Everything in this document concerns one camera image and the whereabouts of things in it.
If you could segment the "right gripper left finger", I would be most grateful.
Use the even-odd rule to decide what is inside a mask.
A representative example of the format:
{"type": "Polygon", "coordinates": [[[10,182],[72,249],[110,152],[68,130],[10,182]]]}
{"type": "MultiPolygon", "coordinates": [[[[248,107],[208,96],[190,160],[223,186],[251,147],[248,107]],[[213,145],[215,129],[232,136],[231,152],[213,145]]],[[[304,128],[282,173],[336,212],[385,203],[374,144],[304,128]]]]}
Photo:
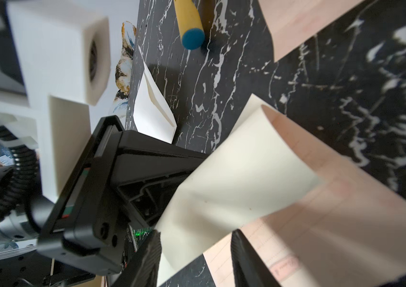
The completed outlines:
{"type": "Polygon", "coordinates": [[[161,253],[160,233],[153,230],[114,282],[113,287],[156,287],[161,253]]]}

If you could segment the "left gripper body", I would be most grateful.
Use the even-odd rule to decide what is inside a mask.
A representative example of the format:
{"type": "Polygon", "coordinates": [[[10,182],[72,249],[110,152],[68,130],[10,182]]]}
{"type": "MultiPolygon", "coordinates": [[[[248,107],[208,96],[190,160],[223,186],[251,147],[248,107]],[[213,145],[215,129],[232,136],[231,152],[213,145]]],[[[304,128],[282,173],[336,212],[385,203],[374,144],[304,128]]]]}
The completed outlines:
{"type": "Polygon", "coordinates": [[[38,252],[95,275],[120,273],[127,232],[153,227],[206,157],[125,130],[116,116],[102,118],[40,232],[38,252]]]}

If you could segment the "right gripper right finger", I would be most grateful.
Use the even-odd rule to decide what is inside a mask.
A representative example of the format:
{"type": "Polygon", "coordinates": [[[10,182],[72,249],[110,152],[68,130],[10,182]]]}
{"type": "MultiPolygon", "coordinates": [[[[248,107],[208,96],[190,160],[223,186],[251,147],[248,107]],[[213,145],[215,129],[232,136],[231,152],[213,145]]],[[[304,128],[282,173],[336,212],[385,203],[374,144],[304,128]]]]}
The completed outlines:
{"type": "Polygon", "coordinates": [[[232,232],[230,252],[236,287],[281,286],[240,229],[232,232]]]}

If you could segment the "white envelope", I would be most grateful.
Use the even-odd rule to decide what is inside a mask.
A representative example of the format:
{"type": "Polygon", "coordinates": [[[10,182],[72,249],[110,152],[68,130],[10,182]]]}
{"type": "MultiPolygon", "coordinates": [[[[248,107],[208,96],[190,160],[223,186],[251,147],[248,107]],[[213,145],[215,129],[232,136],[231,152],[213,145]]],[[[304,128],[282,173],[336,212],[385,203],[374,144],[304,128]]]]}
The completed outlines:
{"type": "Polygon", "coordinates": [[[134,123],[140,133],[166,143],[172,143],[177,129],[176,120],[152,77],[142,50],[138,51],[144,71],[135,98],[134,123]]]}

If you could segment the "pink lined letter paper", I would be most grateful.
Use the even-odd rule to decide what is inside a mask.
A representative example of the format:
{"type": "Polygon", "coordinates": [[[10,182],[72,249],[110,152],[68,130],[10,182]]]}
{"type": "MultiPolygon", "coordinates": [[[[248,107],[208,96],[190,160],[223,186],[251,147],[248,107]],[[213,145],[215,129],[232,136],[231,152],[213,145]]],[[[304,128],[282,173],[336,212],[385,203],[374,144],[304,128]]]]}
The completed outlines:
{"type": "Polygon", "coordinates": [[[280,60],[361,2],[260,0],[259,5],[272,37],[274,61],[280,60]]]}

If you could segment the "yellow toy shovel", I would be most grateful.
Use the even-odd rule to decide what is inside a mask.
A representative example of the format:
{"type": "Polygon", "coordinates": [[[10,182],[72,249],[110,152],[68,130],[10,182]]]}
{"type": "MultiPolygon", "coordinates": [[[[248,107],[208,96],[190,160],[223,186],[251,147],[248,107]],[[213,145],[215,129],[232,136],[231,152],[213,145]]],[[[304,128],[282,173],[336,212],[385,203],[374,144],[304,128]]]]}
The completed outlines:
{"type": "Polygon", "coordinates": [[[198,49],[205,41],[198,9],[191,0],[174,0],[173,3],[183,47],[187,50],[198,49]]]}

